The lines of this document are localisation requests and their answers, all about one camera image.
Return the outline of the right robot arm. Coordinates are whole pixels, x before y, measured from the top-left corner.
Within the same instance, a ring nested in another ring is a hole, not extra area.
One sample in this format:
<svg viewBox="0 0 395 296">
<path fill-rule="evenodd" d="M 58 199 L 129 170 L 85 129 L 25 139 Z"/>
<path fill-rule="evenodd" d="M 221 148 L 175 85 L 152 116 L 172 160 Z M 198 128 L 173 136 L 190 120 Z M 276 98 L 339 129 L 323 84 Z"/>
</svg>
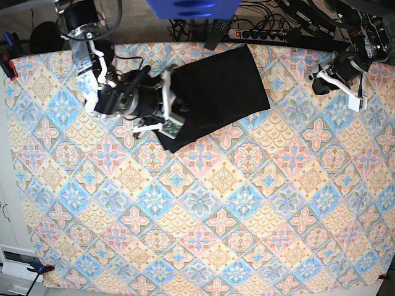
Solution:
<svg viewBox="0 0 395 296">
<path fill-rule="evenodd" d="M 69 41 L 72 61 L 77 70 L 84 109 L 96 118 L 139 120 L 134 136 L 145 131 L 158 131 L 175 139 L 184 118 L 173 111 L 177 101 L 170 89 L 173 67 L 165 68 L 156 84 L 149 86 L 150 66 L 140 66 L 132 78 L 117 73 L 113 60 L 114 45 L 108 37 L 122 20 L 122 2 L 117 1 L 117 17 L 109 25 L 94 1 L 55 1 L 56 24 L 61 37 Z"/>
</svg>

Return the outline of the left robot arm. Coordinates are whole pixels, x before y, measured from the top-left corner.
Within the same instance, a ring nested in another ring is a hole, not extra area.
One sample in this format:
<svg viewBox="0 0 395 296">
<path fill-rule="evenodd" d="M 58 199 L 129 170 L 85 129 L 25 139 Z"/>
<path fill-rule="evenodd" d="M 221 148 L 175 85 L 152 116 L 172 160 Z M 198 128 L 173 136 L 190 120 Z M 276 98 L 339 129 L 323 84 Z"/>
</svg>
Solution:
<svg viewBox="0 0 395 296">
<path fill-rule="evenodd" d="M 394 12 L 394 4 L 386 1 L 336 1 L 329 3 L 336 11 L 337 22 L 309 1 L 323 19 L 346 30 L 351 45 L 346 51 L 332 52 L 328 60 L 319 63 L 318 71 L 309 75 L 316 95 L 328 94 L 340 89 L 348 95 L 347 107 L 355 112 L 367 109 L 367 98 L 363 95 L 362 80 L 374 62 L 386 62 L 393 50 L 393 36 L 386 12 Z"/>
</svg>

